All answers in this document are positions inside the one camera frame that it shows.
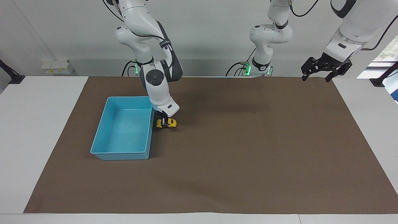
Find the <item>round black joint cap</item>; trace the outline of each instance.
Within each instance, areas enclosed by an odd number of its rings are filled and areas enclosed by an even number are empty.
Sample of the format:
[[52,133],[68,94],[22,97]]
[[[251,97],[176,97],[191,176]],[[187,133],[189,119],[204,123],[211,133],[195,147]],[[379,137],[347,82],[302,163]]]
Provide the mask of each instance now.
[[152,86],[158,86],[163,82],[164,74],[161,70],[153,69],[146,74],[145,78]]

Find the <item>white table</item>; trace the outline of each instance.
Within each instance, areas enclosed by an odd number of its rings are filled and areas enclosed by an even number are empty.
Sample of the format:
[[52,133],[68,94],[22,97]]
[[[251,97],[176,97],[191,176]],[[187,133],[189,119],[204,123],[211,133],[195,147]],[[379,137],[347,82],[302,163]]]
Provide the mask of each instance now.
[[[22,214],[87,77],[26,77],[0,95],[0,223],[397,224],[395,215]],[[398,105],[368,80],[334,80],[398,191]]]

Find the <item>white wall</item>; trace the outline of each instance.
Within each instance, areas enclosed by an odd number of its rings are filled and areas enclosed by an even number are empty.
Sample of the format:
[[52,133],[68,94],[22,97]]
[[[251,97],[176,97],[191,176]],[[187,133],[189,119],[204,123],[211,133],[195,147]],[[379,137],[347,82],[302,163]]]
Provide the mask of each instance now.
[[[43,54],[7,1],[0,1],[0,58],[25,75],[43,75]],[[133,58],[129,48],[119,44],[114,29],[121,22],[108,12],[101,0],[14,0],[34,29],[58,59],[69,59],[74,75],[120,75],[125,62]],[[313,0],[295,1],[297,13],[305,12]],[[152,16],[161,21],[181,59],[186,75],[224,75],[230,64],[245,60],[254,45],[250,28],[270,24],[268,0],[151,0]],[[274,75],[301,76],[300,67],[310,57],[319,57],[341,24],[323,0],[305,17],[291,16],[293,38],[275,44]],[[368,44],[373,46],[384,28]],[[374,52],[352,58],[354,66],[346,77],[355,78],[398,34],[398,22],[391,27]],[[153,49],[158,45],[151,42]]]

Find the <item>blue plastic bin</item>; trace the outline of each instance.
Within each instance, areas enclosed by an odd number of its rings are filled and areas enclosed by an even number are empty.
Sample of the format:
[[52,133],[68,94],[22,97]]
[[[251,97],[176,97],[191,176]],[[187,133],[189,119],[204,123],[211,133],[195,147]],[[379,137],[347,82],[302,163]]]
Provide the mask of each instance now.
[[153,119],[149,97],[109,97],[91,154],[102,160],[148,159]]

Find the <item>black stand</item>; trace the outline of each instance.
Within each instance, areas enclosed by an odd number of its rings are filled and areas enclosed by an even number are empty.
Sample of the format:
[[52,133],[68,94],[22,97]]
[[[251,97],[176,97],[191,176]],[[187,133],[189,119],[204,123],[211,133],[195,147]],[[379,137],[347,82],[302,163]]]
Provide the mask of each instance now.
[[2,60],[0,60],[0,67],[11,77],[11,81],[8,84],[20,84],[25,78],[24,75],[18,74],[8,65],[6,65]]
[[370,79],[371,83],[375,86],[375,87],[385,87],[383,85],[383,81],[396,69],[398,69],[398,61],[395,62],[395,64],[393,66],[391,66],[382,76],[380,76],[377,79]]

